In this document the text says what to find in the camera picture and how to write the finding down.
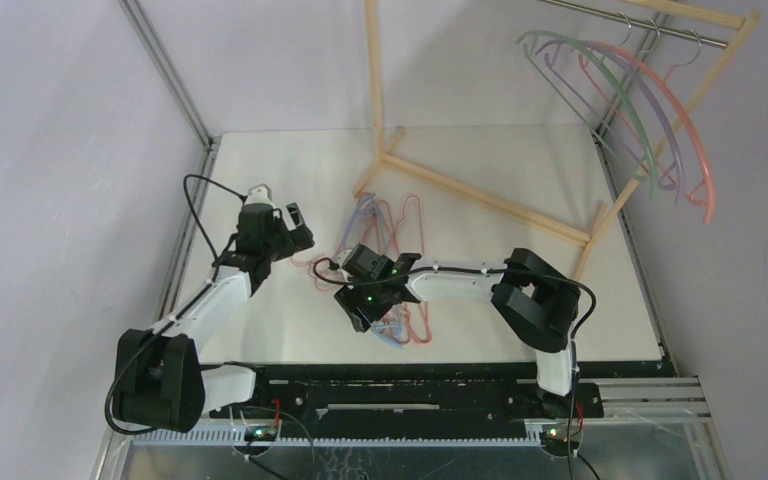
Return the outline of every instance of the red wire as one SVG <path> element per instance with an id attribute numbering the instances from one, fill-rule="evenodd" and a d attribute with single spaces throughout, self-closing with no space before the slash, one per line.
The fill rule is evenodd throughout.
<path id="1" fill-rule="evenodd" d="M 416 201 L 416 212 L 417 212 L 417 219 L 419 221 L 419 253 L 425 255 L 425 226 L 424 222 L 422 221 L 422 200 L 419 199 L 416 195 L 408 195 L 407 198 L 405 198 L 404 203 L 402 204 L 402 216 L 399 218 L 399 221 L 396 222 L 393 225 L 393 237 L 395 237 L 396 233 L 399 231 L 399 229 L 402 227 L 402 224 L 407 219 L 407 208 L 408 204 L 411 200 Z M 416 331 L 413 329 L 413 326 L 411 325 L 411 317 L 407 316 L 405 318 L 405 326 L 408 329 L 408 338 L 420 345 L 425 345 L 431 341 L 433 338 L 433 335 L 431 334 L 431 326 L 429 325 L 429 312 L 428 312 L 428 304 L 423 302 L 419 306 L 419 313 L 422 317 L 422 323 L 423 328 L 425 329 L 425 338 L 421 338 Z"/>
<path id="2" fill-rule="evenodd" d="M 272 400 L 272 403 L 275 405 L 275 410 L 278 410 L 275 412 L 275 425 L 278 425 L 281 421 L 281 414 L 279 413 L 281 411 L 281 399 L 276 398 L 275 400 Z"/>
<path id="3" fill-rule="evenodd" d="M 584 430 L 584 410 L 578 402 L 575 404 L 575 409 L 578 410 L 578 429 Z"/>

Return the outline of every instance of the white table surface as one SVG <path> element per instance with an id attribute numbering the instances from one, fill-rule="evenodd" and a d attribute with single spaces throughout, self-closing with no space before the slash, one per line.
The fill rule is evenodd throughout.
<path id="1" fill-rule="evenodd" d="M 333 254 L 355 201 L 351 188 L 372 162 L 369 130 L 230 133 L 212 178 L 241 192 L 267 183 L 279 206 L 297 202 L 316 246 L 296 256 Z M 395 154 L 520 202 L 583 230 L 610 194 L 587 129 L 575 125 L 408 129 Z M 534 250 L 571 274 L 580 248 L 510 218 L 418 182 L 379 172 L 368 190 L 400 206 L 409 193 L 423 201 L 427 254 L 437 259 L 500 261 L 514 247 Z M 202 211 L 214 243 L 233 232 L 239 201 L 208 190 Z M 403 251 L 418 251 L 413 222 L 400 235 Z M 210 253 L 193 244 L 182 284 L 186 299 L 209 273 Z M 582 281 L 598 297 L 578 334 L 582 361 L 658 360 L 660 350 L 618 222 L 593 252 Z M 582 294 L 580 310 L 588 306 Z M 470 363 L 533 361 L 495 309 L 460 301 L 430 305 L 433 341 L 402 349 L 371 332 L 356 333 L 331 294 L 317 291 L 304 269 L 283 261 L 257 294 L 200 352 L 204 363 Z M 421 329 L 421 321 L 415 320 Z"/>

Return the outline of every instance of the tangled hangers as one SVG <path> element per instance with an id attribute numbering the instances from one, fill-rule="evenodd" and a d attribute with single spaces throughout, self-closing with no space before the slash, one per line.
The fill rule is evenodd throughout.
<path id="1" fill-rule="evenodd" d="M 699 44 L 699 49 L 697 50 L 697 54 L 694 56 L 693 59 L 691 59 L 691 61 L 686 62 L 684 64 L 679 64 L 679 65 L 673 66 L 668 71 L 667 75 L 672 74 L 672 72 L 674 72 L 676 68 L 684 66 L 684 65 L 688 65 L 688 64 L 692 63 L 693 61 L 695 61 L 696 58 L 698 58 L 699 52 L 701 51 L 701 39 L 699 38 L 699 35 L 696 34 L 696 32 L 692 32 L 692 33 L 697 37 L 697 43 Z M 549 36 L 549 37 L 553 38 L 553 40 L 550 41 L 550 42 L 547 42 L 546 45 L 543 45 L 538 50 L 538 49 L 535 48 L 536 47 L 536 42 L 537 42 L 538 37 L 540 37 L 542 35 Z M 582 115 L 578 112 L 578 110 L 570 103 L 570 101 L 564 96 L 564 94 L 554 84 L 554 82 L 552 82 L 551 79 L 542 71 L 542 69 L 540 69 L 534 63 L 534 61 L 531 59 L 531 55 L 534 54 L 534 53 L 538 53 L 540 51 L 543 51 L 549 45 L 556 44 L 556 43 L 567 43 L 571 47 L 573 47 L 573 49 L 579 51 L 579 65 L 581 66 L 582 69 L 586 69 L 587 64 L 590 63 L 590 62 L 592 62 L 594 65 L 596 65 L 596 67 L 603 74 L 603 76 L 605 76 L 605 78 L 608 80 L 608 82 L 611 84 L 611 86 L 617 91 L 617 95 L 620 98 L 620 101 L 621 102 L 625 102 L 625 104 L 627 106 L 628 117 L 630 117 L 630 120 L 631 120 L 630 122 L 629 122 L 629 119 L 627 117 L 625 117 L 625 115 L 623 115 L 621 112 L 616 111 L 616 113 L 618 113 L 621 116 L 620 118 L 623 119 L 623 121 L 626 123 L 626 125 L 629 126 L 630 130 L 632 131 L 633 134 L 635 134 L 635 137 L 639 140 L 641 146 L 644 149 L 644 155 L 646 156 L 646 160 L 647 161 L 646 161 L 645 164 L 641 161 L 640 162 L 640 167 L 643 168 L 647 172 L 647 176 L 650 178 L 650 194 L 652 193 L 653 189 L 658 187 L 658 186 L 660 186 L 663 189 L 667 189 L 667 190 L 672 190 L 672 189 L 677 190 L 677 192 L 676 192 L 677 198 L 679 196 L 681 196 L 682 193 L 684 192 L 684 196 L 687 198 L 687 200 L 692 205 L 706 207 L 705 223 L 710 223 L 711 217 L 712 217 L 713 212 L 714 212 L 714 210 L 716 208 L 716 190 L 714 188 L 713 179 L 711 178 L 711 172 L 710 172 L 710 168 L 708 166 L 707 155 L 705 153 L 705 150 L 704 150 L 704 147 L 702 145 L 701 139 L 699 138 L 698 132 L 696 131 L 696 128 L 693 125 L 692 120 L 690 119 L 689 115 L 687 114 L 687 111 L 685 110 L 685 108 L 681 104 L 681 102 L 675 97 L 675 95 L 672 93 L 672 91 L 669 89 L 669 87 L 667 87 L 665 80 L 663 80 L 660 77 L 658 77 L 657 74 L 655 74 L 650 68 L 648 68 L 648 66 L 642 64 L 642 62 L 640 62 L 633 54 L 631 54 L 631 53 L 629 53 L 629 52 L 627 52 L 625 50 L 622 50 L 620 48 L 617 48 L 615 46 L 612 46 L 612 45 L 608 45 L 608 44 L 605 44 L 605 43 L 602 43 L 602 42 L 581 42 L 579 40 L 575 40 L 575 39 L 566 37 L 566 36 L 561 35 L 561 34 L 557 34 L 557 33 L 554 33 L 554 32 L 546 32 L 546 31 L 532 31 L 532 32 L 528 32 L 525 35 L 521 36 L 520 39 L 518 40 L 518 42 L 523 41 L 528 36 L 533 36 L 534 37 L 534 41 L 532 42 L 530 49 L 529 49 L 528 43 L 524 44 L 524 50 L 525 50 L 525 53 L 526 53 L 526 58 L 528 58 L 529 62 L 531 62 L 533 65 L 535 65 L 535 67 L 538 69 L 539 73 L 550 83 L 550 85 L 552 85 L 552 87 L 561 96 L 561 98 L 567 103 L 567 105 L 570 108 L 573 109 L 573 111 L 579 116 L 579 118 L 582 119 L 582 121 L 585 121 L 585 122 L 586 122 L 586 120 L 582 117 Z M 654 157 L 654 155 L 651 154 L 651 146 L 650 146 L 650 143 L 649 143 L 648 138 L 646 136 L 646 132 L 643 130 L 642 125 L 640 123 L 639 115 L 638 115 L 637 111 L 635 110 L 634 105 L 631 104 L 631 101 L 628 98 L 628 95 L 625 95 L 624 90 L 621 88 L 621 86 L 619 86 L 619 82 L 616 79 L 616 77 L 613 76 L 610 73 L 610 71 L 605 67 L 604 63 L 598 61 L 594 57 L 594 55 L 592 53 L 602 53 L 602 54 L 604 54 L 605 55 L 604 58 L 611 59 L 612 61 L 617 63 L 617 65 L 619 65 L 621 68 L 623 68 L 626 71 L 629 71 L 629 69 L 633 71 L 634 68 L 632 67 L 632 65 L 639 67 L 640 70 L 646 76 L 648 76 L 655 83 L 655 85 L 664 93 L 664 95 L 667 97 L 667 100 L 670 102 L 670 104 L 676 110 L 676 113 L 678 114 L 680 121 L 687 127 L 688 136 L 690 136 L 690 138 L 691 138 L 691 141 L 692 141 L 693 146 L 694 146 L 694 150 L 696 151 L 697 158 L 699 160 L 700 169 L 702 171 L 702 177 L 703 177 L 702 181 L 700 181 L 699 184 L 690 193 L 687 193 L 685 191 L 685 188 L 683 187 L 684 172 L 683 172 L 683 169 L 682 169 L 682 164 L 680 162 L 681 157 L 680 157 L 680 153 L 678 152 L 677 143 L 673 143 L 673 141 L 675 139 L 675 134 L 673 133 L 673 130 L 672 130 L 671 126 L 669 126 L 668 128 L 665 128 L 665 134 L 666 134 L 667 141 L 670 143 L 670 148 L 673 151 L 673 158 L 674 158 L 673 163 L 666 170 L 662 170 L 663 176 L 657 182 L 656 181 L 651 181 L 652 179 L 655 178 L 655 175 L 657 175 L 656 168 L 660 168 L 660 165 L 658 165 L 657 162 L 649 162 L 650 155 L 652 157 Z M 548 59 L 546 57 L 547 57 L 547 55 L 544 54 L 544 60 L 547 62 L 547 64 L 549 66 L 553 66 L 554 60 Z M 556 76 L 559 76 L 559 74 L 556 71 L 553 71 L 553 73 Z M 642 78 L 635 78 L 634 75 L 632 75 L 632 78 L 637 81 L 638 85 L 645 84 L 645 82 L 643 82 Z M 569 88 L 568 82 L 563 81 L 563 83 L 566 84 L 567 87 Z M 579 100 L 583 100 L 583 97 L 580 94 L 578 94 L 577 92 L 574 92 L 574 93 L 576 94 L 577 97 L 579 97 Z M 649 98 L 649 96 L 646 95 L 645 92 L 644 92 L 644 95 L 647 97 L 647 100 L 651 100 Z M 655 109 L 656 115 L 659 117 L 659 121 L 661 121 L 662 126 L 664 126 L 663 125 L 663 121 L 662 121 L 663 119 L 661 118 L 661 115 L 658 113 L 658 108 L 655 106 L 656 104 L 657 103 L 652 104 L 653 109 Z M 605 147 L 606 150 L 610 151 L 610 153 L 615 155 L 615 153 L 610 149 L 610 147 L 604 141 L 604 139 L 601 138 L 599 135 L 596 135 L 596 136 L 602 142 L 603 147 Z M 679 155 L 678 155 L 678 160 L 679 161 L 676 161 L 676 154 L 677 153 L 679 153 Z M 673 169 L 676 170 L 676 174 L 679 177 L 678 180 L 674 179 L 670 175 L 670 173 L 672 172 Z M 699 191 L 699 189 L 703 185 L 706 188 L 707 199 L 701 199 L 701 198 L 697 197 L 697 192 Z"/>
<path id="2" fill-rule="evenodd" d="M 546 49 L 546 48 L 548 48 L 550 46 L 557 45 L 557 49 L 555 50 L 554 56 L 550 57 L 548 52 L 545 52 L 543 54 L 543 60 L 546 63 L 546 68 L 549 71 L 551 71 L 564 85 L 566 85 L 567 88 L 569 88 L 569 90 L 573 92 L 573 94 L 590 110 L 590 112 L 594 116 L 598 117 L 599 114 L 596 111 L 596 108 L 594 108 L 593 105 L 591 105 L 578 92 L 578 90 L 576 90 L 575 87 L 570 85 L 570 83 L 559 72 L 557 72 L 555 70 L 555 68 L 554 68 L 555 62 L 557 61 L 557 58 L 558 58 L 558 54 L 560 53 L 560 50 L 561 50 L 561 46 L 563 46 L 566 43 L 567 43 L 566 41 L 559 40 L 559 39 L 550 40 L 550 41 L 544 43 L 543 46 L 541 46 L 539 49 L 537 49 L 537 51 L 534 54 L 537 55 L 540 52 L 542 52 L 544 49 Z M 637 75 L 637 72 L 635 72 L 633 68 L 631 68 L 630 66 L 628 66 L 628 64 L 625 64 L 624 62 L 619 60 L 615 55 L 613 55 L 611 53 L 605 53 L 605 56 L 603 56 L 603 61 L 604 61 L 604 59 L 606 57 L 610 57 L 612 60 L 617 62 L 618 65 L 623 67 L 630 76 L 638 77 L 639 78 L 639 76 Z M 584 55 L 579 53 L 578 58 L 579 58 L 579 66 L 584 71 L 584 73 L 587 76 L 587 78 L 596 87 L 596 89 L 603 96 L 603 98 L 608 100 L 607 99 L 607 95 L 605 94 L 605 92 L 602 90 L 602 88 L 598 85 L 598 83 L 596 83 L 596 81 L 593 79 L 593 77 L 587 71 L 586 65 L 584 63 L 584 60 L 585 60 Z M 678 204 L 678 201 L 681 198 L 680 197 L 681 187 L 684 185 L 684 183 L 683 183 L 683 180 L 684 180 L 684 168 L 682 167 L 682 163 L 681 163 L 681 153 L 679 151 L 678 141 L 676 140 L 675 134 L 672 131 L 672 127 L 670 126 L 670 120 L 667 118 L 667 114 L 664 112 L 664 109 L 661 108 L 660 103 L 658 103 L 658 99 L 651 92 L 651 90 L 649 90 L 649 87 L 647 85 L 645 85 L 645 84 L 641 85 L 641 91 L 644 93 L 644 96 L 646 97 L 646 100 L 649 102 L 649 104 L 652 106 L 653 110 L 655 111 L 655 114 L 658 117 L 658 121 L 660 122 L 661 126 L 663 127 L 664 132 L 665 132 L 665 134 L 667 136 L 667 139 L 669 140 L 670 150 L 673 153 L 673 164 L 672 164 L 672 166 L 668 170 L 670 170 L 672 168 L 676 168 L 676 171 L 678 172 L 678 175 L 679 175 L 679 183 L 678 183 L 678 189 L 677 189 L 678 191 L 676 192 L 676 199 L 675 199 L 675 203 Z M 603 125 L 605 125 L 605 127 L 607 128 L 608 131 L 611 131 L 611 132 L 613 131 L 613 128 L 610 125 L 607 125 L 607 124 L 604 124 L 604 123 L 603 123 Z M 637 133 L 634 130 L 632 130 L 632 133 L 635 134 L 635 138 L 637 138 L 638 141 L 640 142 L 641 140 L 640 140 L 640 137 L 637 135 Z M 635 154 L 634 150 L 632 150 L 632 148 L 627 143 L 623 142 L 622 140 L 620 140 L 619 143 L 620 143 L 620 145 L 626 151 L 628 151 L 628 153 L 631 155 L 632 158 L 637 160 L 637 164 L 640 165 L 641 162 L 643 161 L 643 158 L 641 158 L 637 154 Z M 658 182 L 658 186 L 663 188 L 664 190 L 676 190 L 675 186 L 663 185 L 660 181 Z"/>
<path id="3" fill-rule="evenodd" d="M 705 223 L 711 223 L 711 217 L 714 215 L 714 210 L 716 209 L 717 204 L 714 179 L 711 176 L 711 169 L 708 164 L 708 154 L 705 151 L 705 146 L 702 144 L 702 138 L 699 136 L 699 132 L 696 130 L 696 125 L 693 123 L 693 120 L 690 118 L 690 114 L 687 113 L 684 105 L 681 103 L 678 97 L 676 97 L 673 91 L 667 86 L 666 81 L 660 78 L 657 73 L 649 68 L 648 65 L 638 60 L 637 57 L 635 57 L 631 52 L 619 48 L 614 48 L 602 42 L 586 43 L 594 50 L 610 51 L 620 57 L 623 57 L 629 63 L 633 63 L 640 69 L 641 72 L 646 74 L 646 76 L 652 80 L 658 89 L 663 92 L 664 96 L 667 98 L 667 101 L 670 102 L 673 109 L 676 111 L 676 114 L 678 114 L 679 119 L 684 124 L 688 137 L 690 137 L 690 141 L 693 144 L 694 150 L 696 151 L 696 157 L 699 160 L 699 168 L 702 172 L 702 181 L 700 181 L 692 191 L 685 193 L 685 197 L 687 198 L 687 201 L 692 205 L 705 207 Z M 667 176 L 669 180 L 675 183 L 675 180 L 669 176 L 669 170 L 666 172 L 665 176 Z M 707 199 L 698 198 L 696 196 L 699 189 L 702 188 L 703 185 L 705 186 Z"/>
<path id="4" fill-rule="evenodd" d="M 559 33 L 550 32 L 548 30 L 532 30 L 530 32 L 523 34 L 522 36 L 519 37 L 519 39 L 517 39 L 517 43 L 522 43 L 523 50 L 525 51 L 525 57 L 528 59 L 528 61 L 532 65 L 534 65 L 534 67 L 537 69 L 540 75 L 542 75 L 543 78 L 545 78 L 546 81 L 549 82 L 549 84 L 552 86 L 555 92 L 557 92 L 557 94 L 561 97 L 561 99 L 564 100 L 564 102 L 573 110 L 573 112 L 581 119 L 582 122 L 587 123 L 587 120 L 581 115 L 578 109 L 576 109 L 575 106 L 573 106 L 573 104 L 569 101 L 566 95 L 564 95 L 561 92 L 558 86 L 555 85 L 555 83 L 546 75 L 546 73 L 543 72 L 543 70 L 532 59 L 532 56 L 537 51 L 537 48 L 536 48 L 537 41 L 541 36 L 546 36 L 549 38 L 564 41 L 565 43 L 569 44 L 571 47 L 581 52 L 582 55 L 584 55 L 591 62 L 593 62 L 593 64 L 596 65 L 596 68 L 598 68 L 599 71 L 602 72 L 602 75 L 605 76 L 605 78 L 608 80 L 608 82 L 611 84 L 614 90 L 616 90 L 617 95 L 619 95 L 621 101 L 629 106 L 629 116 L 631 117 L 631 122 L 634 125 L 634 129 L 637 132 L 638 137 L 643 143 L 644 155 L 646 157 L 645 158 L 646 165 L 648 166 L 648 168 L 646 168 L 646 171 L 654 172 L 655 156 L 652 153 L 652 147 L 649 143 L 649 137 L 646 135 L 646 129 L 643 127 L 643 122 L 640 120 L 640 117 L 637 114 L 637 111 L 634 109 L 634 106 L 632 105 L 631 99 L 628 97 L 628 94 L 626 94 L 625 90 L 622 88 L 620 81 L 614 76 L 613 73 L 611 73 L 610 70 L 608 70 L 608 68 L 601 61 L 599 61 L 593 55 L 593 53 L 582 42 L 574 38 L 570 38 L 565 35 L 561 35 Z M 526 41 L 528 37 L 533 37 L 533 41 L 531 42 L 531 44 L 529 44 L 529 42 Z M 608 142 L 605 141 L 605 139 L 599 137 L 599 140 L 607 150 L 609 151 L 611 150 Z M 639 180 L 643 180 L 645 179 L 645 176 L 644 177 L 636 176 L 635 178 L 638 178 Z M 649 183 L 650 183 L 649 195 L 654 197 L 655 192 L 657 190 L 657 181 L 652 181 L 651 174 L 650 174 Z"/>

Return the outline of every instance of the lavender wall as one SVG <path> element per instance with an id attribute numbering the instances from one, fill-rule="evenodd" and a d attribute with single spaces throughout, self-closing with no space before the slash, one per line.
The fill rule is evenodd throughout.
<path id="1" fill-rule="evenodd" d="M 701 212 L 674 208 L 666 194 L 652 201 L 641 188 L 628 213 L 674 353 L 684 373 L 702 381 L 735 477 L 768 478 L 768 2 L 691 3 L 763 12 L 759 29 L 693 115 L 720 206 L 705 226 Z M 652 66 L 665 72 L 690 60 L 695 48 L 664 40 Z M 690 96 L 715 54 L 706 49 L 696 64 L 676 71 L 670 85 L 679 97 Z M 695 161 L 690 144 L 682 146 Z"/>
<path id="2" fill-rule="evenodd" d="M 0 478 L 90 475 L 200 156 L 116 2 L 0 1 Z"/>

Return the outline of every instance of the hanging rail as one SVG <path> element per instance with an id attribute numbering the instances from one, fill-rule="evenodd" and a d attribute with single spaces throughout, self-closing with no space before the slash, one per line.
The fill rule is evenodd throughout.
<path id="1" fill-rule="evenodd" d="M 623 24 L 631 23 L 635 27 L 655 31 L 655 26 L 652 25 L 652 23 L 650 23 L 648 20 L 628 18 L 619 13 L 612 13 L 599 8 L 588 7 L 586 5 L 579 5 L 577 3 L 565 2 L 564 0 L 538 0 L 538 1 L 543 3 L 548 3 L 549 5 L 555 5 L 555 6 L 563 7 L 569 10 L 574 10 L 576 12 L 581 12 L 581 13 L 586 13 L 588 15 L 601 17 L 606 20 L 611 20 L 617 23 L 623 23 Z M 681 38 L 684 40 L 692 40 L 693 42 L 701 41 L 702 45 L 708 45 L 708 46 L 717 47 L 720 49 L 725 49 L 728 47 L 728 42 L 720 40 L 718 38 L 706 37 L 704 35 L 700 35 L 697 39 L 695 34 L 686 30 L 676 30 L 674 28 L 669 28 L 669 27 L 659 27 L 659 29 L 663 35 L 668 35 L 670 37 Z"/>

